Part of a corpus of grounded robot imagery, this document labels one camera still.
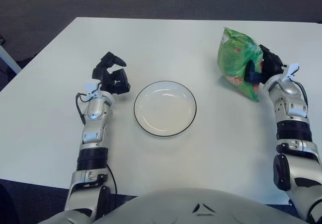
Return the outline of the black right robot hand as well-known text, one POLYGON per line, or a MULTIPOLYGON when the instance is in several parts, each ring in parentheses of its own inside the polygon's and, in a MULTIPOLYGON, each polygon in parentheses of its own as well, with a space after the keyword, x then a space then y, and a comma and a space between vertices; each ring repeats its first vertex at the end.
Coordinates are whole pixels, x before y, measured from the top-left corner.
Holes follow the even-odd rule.
POLYGON ((244 80, 252 84, 265 84, 269 78, 277 74, 282 74, 284 72, 282 67, 286 67, 286 65, 282 63, 279 56, 272 53, 270 49, 262 44, 260 44, 259 47, 263 52, 261 73, 255 71, 255 64, 252 60, 247 62, 245 69, 244 80))

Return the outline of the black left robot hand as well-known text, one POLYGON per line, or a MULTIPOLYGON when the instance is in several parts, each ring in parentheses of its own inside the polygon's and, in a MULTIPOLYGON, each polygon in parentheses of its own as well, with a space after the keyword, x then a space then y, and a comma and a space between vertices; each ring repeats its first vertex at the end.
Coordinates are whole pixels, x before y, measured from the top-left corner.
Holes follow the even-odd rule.
POLYGON ((100 90, 109 92, 110 94, 124 94, 130 91, 130 83, 128 82, 124 67, 127 64, 121 58, 113 53, 106 53, 96 65, 92 72, 92 79, 100 81, 100 90), (122 69, 115 70, 111 73, 108 69, 113 65, 121 66, 122 69))

